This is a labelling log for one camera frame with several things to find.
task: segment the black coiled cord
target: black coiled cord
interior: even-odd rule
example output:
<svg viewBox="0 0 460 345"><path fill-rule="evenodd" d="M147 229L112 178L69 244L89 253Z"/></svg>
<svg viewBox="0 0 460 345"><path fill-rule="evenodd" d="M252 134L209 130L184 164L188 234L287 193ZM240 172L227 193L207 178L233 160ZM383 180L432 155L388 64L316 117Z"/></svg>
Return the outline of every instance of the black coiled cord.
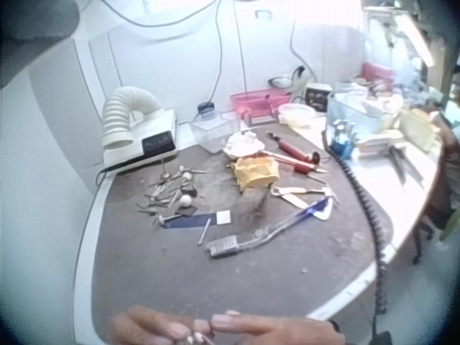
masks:
<svg viewBox="0 0 460 345"><path fill-rule="evenodd" d="M374 211L374 206L372 205L367 192L364 190L362 185L358 182L357 178L354 176L353 171L348 166L345 160L343 160L338 154L336 154L331 147L327 144L326 141L326 131L322 132L323 136L323 145L327 153L335 159L335 161L340 165L340 168L344 172L346 178L351 183L353 190L361 204L361 207L366 215L367 222L371 228L372 239L374 241L375 249L375 262L377 264L377 276L375 279L375 307L374 315L372 316L372 338L377 337L377 316L384 315L387 313L387 294L385 292L386 287L386 278L387 278L387 264L383 260L384 254L383 249L385 246L385 238L383 236L383 229L380 225L377 214Z"/></svg>

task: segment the red handle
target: red handle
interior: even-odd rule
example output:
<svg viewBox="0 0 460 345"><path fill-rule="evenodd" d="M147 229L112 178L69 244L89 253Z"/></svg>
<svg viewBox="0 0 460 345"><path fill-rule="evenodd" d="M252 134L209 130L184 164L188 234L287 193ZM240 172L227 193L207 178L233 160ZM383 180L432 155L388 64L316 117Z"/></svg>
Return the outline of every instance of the red handle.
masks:
<svg viewBox="0 0 460 345"><path fill-rule="evenodd" d="M307 175L311 170L312 170L311 166L307 164L298 163L294 165L294 171L300 174Z"/></svg>
<svg viewBox="0 0 460 345"><path fill-rule="evenodd" d="M288 153L290 156L294 157L297 160L301 160L302 162L310 161L310 157L308 154L304 153L302 150L298 149L297 147L285 142L284 140L280 140L278 142L278 146L284 152Z"/></svg>

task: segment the dental model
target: dental model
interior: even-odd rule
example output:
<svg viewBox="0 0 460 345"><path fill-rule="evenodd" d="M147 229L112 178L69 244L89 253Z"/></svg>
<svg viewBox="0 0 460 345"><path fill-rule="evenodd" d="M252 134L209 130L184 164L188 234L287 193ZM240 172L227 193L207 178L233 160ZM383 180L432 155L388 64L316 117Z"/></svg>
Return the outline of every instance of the dental model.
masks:
<svg viewBox="0 0 460 345"><path fill-rule="evenodd" d="M239 158L231 167L240 191L260 185L270 185L280 179L278 162L264 154Z"/></svg>
<svg viewBox="0 0 460 345"><path fill-rule="evenodd" d="M229 137L224 152L232 160L237 160L240 157L253 155L265 148L265 144L258 140L257 135L251 131L242 131L233 134Z"/></svg>

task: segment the pink plastic container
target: pink plastic container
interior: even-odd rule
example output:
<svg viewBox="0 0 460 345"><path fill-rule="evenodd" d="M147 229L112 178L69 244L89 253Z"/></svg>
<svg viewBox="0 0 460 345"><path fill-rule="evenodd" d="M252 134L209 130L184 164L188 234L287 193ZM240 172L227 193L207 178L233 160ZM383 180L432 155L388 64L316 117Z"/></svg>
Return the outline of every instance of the pink plastic container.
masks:
<svg viewBox="0 0 460 345"><path fill-rule="evenodd" d="M248 117L273 115L282 104L289 103L290 94L283 90L260 90L230 96L235 112Z"/></svg>

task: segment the finger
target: finger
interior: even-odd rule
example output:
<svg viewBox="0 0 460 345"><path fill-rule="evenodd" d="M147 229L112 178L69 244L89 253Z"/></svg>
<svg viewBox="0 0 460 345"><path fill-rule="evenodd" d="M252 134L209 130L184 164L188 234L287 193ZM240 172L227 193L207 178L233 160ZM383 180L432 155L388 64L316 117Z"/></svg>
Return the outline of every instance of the finger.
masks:
<svg viewBox="0 0 460 345"><path fill-rule="evenodd" d="M183 340L192 334L193 320L181 318L183 322L144 307L133 307L128 316L140 327L158 336L172 340Z"/></svg>
<svg viewBox="0 0 460 345"><path fill-rule="evenodd" d="M182 323L186 325L189 329L192 329L195 332L204 333L204 334L211 334L211 326L209 322L206 320L202 320L199 318L193 319L187 316L174 316L174 315L166 315L168 319L174 322Z"/></svg>
<svg viewBox="0 0 460 345"><path fill-rule="evenodd" d="M254 315L213 315L211 328L223 333L260 335L280 329L284 318L268 318Z"/></svg>
<svg viewBox="0 0 460 345"><path fill-rule="evenodd" d="M173 345L173 341L145 331L126 314L112 320L110 339L114 345Z"/></svg>

